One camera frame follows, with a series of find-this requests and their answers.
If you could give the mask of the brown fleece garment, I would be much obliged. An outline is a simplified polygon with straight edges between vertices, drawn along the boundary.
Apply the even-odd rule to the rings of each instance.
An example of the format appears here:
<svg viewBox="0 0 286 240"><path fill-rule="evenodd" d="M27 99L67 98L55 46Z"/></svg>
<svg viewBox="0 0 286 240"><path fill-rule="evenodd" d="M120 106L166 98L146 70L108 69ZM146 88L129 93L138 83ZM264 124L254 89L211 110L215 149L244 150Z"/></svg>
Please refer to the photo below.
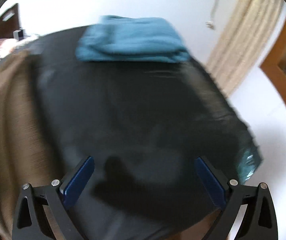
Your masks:
<svg viewBox="0 0 286 240"><path fill-rule="evenodd" d="M59 178L54 150L41 129L33 95L33 57L26 50L0 63L0 239L11 239L18 195Z"/></svg>

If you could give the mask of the black plastic sheet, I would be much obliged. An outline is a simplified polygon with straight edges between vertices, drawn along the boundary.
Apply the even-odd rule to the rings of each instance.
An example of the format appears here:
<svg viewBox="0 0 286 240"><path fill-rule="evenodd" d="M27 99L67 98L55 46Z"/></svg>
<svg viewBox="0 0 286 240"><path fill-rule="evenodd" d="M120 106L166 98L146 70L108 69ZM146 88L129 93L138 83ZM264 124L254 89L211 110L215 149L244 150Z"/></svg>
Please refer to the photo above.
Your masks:
<svg viewBox="0 0 286 240"><path fill-rule="evenodd" d="M70 213L88 239L165 239L215 212L199 156L244 183L262 162L253 137L195 59L82 62L85 28L28 44L41 129L61 179L91 155L95 171Z"/></svg>

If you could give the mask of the white tablet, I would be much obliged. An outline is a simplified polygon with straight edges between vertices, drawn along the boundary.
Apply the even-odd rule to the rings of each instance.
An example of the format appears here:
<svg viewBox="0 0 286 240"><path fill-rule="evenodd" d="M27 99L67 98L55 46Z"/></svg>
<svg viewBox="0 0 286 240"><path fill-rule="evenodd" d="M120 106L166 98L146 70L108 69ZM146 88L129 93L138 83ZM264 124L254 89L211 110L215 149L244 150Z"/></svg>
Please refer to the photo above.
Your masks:
<svg viewBox="0 0 286 240"><path fill-rule="evenodd" d="M24 30L23 29L18 29L13 32L13 38L16 39L17 41L21 41L24 39Z"/></svg>

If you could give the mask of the dark wooden headboard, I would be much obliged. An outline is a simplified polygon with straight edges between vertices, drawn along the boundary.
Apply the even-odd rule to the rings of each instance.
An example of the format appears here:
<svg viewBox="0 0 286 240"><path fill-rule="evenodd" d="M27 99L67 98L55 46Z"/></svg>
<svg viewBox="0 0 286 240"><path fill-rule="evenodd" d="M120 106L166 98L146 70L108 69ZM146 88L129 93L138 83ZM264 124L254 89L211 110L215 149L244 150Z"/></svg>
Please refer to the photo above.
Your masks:
<svg viewBox="0 0 286 240"><path fill-rule="evenodd" d="M20 29L18 4L0 16L0 38L13 38L13 32Z"/></svg>

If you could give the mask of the beige curtain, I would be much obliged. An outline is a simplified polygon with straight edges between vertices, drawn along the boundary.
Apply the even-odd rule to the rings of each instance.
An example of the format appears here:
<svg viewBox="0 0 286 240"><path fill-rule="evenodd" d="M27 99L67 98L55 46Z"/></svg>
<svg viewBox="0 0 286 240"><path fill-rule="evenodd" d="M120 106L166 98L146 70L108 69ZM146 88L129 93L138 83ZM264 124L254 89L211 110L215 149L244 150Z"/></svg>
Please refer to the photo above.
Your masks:
<svg viewBox="0 0 286 240"><path fill-rule="evenodd" d="M283 0L238 0L206 68L226 96L240 85L263 52Z"/></svg>

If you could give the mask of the blue folded garment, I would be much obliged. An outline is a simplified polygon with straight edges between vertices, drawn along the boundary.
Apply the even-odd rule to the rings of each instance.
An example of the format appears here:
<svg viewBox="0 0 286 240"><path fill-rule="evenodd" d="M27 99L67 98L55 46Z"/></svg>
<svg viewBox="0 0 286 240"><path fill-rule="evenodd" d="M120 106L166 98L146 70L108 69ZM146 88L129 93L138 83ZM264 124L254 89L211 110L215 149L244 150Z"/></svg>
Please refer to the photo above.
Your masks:
<svg viewBox="0 0 286 240"><path fill-rule="evenodd" d="M174 27L158 17L103 16L78 41L80 61L152 61L181 63L189 52Z"/></svg>

